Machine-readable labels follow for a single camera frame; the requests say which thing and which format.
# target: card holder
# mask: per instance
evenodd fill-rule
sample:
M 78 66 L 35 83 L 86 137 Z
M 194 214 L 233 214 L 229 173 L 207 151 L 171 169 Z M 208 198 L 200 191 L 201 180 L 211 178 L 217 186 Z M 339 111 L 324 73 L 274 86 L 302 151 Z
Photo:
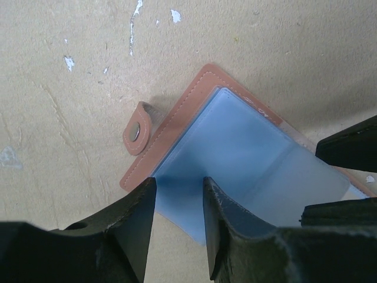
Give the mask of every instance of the card holder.
M 299 226 L 305 206 L 338 201 L 349 188 L 343 174 L 227 88 L 215 91 L 152 176 L 156 211 L 202 244 L 206 176 L 274 226 Z
M 126 146 L 138 148 L 129 152 L 138 157 L 121 186 L 132 190 L 146 177 L 155 177 L 156 211 L 199 243 L 205 244 L 206 176 L 275 226 L 299 226 L 306 205 L 338 201 L 347 194 L 365 197 L 358 190 L 350 193 L 349 180 L 372 196 L 351 175 L 349 179 L 345 171 L 317 159 L 305 137 L 213 64 L 161 117 L 149 104 L 138 105 L 124 132 Z M 135 123 L 140 138 L 130 141 Z

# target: concrete floor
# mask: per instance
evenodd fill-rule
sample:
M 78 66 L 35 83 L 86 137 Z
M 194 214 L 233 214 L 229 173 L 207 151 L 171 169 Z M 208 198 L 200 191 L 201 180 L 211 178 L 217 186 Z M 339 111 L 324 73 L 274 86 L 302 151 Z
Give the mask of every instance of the concrete floor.
M 137 4 L 1 2 L 0 150 L 19 160 L 0 167 L 2 220 L 65 228 L 124 196 L 137 102 L 168 110 L 207 62 L 313 142 L 377 114 L 375 0 Z M 156 215 L 145 281 L 208 278 L 206 249 Z

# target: transparent plastic pocket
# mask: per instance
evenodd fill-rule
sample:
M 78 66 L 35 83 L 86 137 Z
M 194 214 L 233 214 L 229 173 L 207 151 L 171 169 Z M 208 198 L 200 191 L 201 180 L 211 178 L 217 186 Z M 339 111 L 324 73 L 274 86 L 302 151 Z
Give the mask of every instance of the transparent plastic pocket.
M 152 176 L 156 210 L 202 244 L 205 176 L 276 226 L 299 226 L 305 206 L 338 201 L 350 185 L 227 88 L 214 91 Z

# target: white paint speck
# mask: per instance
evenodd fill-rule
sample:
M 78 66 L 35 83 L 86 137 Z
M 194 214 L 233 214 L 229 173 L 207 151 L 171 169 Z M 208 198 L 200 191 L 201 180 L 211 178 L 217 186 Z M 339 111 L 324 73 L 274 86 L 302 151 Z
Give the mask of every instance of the white paint speck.
M 131 31 L 131 35 L 130 35 L 130 55 L 133 56 L 134 55 L 134 51 L 132 50 L 132 45 L 134 44 L 134 18 L 136 15 L 140 15 L 140 8 L 143 6 L 143 0 L 137 0 L 137 5 L 136 5 L 136 8 L 135 8 L 135 11 L 131 17 L 131 21 L 130 21 L 130 31 Z
M 16 151 L 11 146 L 6 146 L 0 154 L 0 161 L 4 167 L 22 169 L 23 166 L 17 158 Z
M 72 71 L 72 67 L 75 65 L 73 58 L 71 56 L 64 56 L 65 63 L 67 64 L 68 71 Z
M 170 9 L 171 16 L 173 17 L 173 23 L 178 23 L 182 20 L 181 14 L 178 11 Z
M 376 181 L 375 178 L 373 178 L 373 176 L 369 175 L 366 177 L 366 182 L 367 183 L 374 183 Z

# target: scuffed surface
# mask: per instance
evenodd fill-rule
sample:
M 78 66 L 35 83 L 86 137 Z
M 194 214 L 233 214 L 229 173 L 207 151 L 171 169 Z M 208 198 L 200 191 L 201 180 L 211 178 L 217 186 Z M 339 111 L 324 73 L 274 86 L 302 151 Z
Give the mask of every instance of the scuffed surface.
M 0 150 L 24 168 L 0 167 L 1 218 L 64 228 L 124 196 L 138 101 L 169 111 L 207 62 L 314 143 L 377 113 L 375 0 L 143 2 L 131 57 L 137 0 L 3 1 Z M 155 216 L 145 283 L 210 282 L 207 266 L 206 248 Z

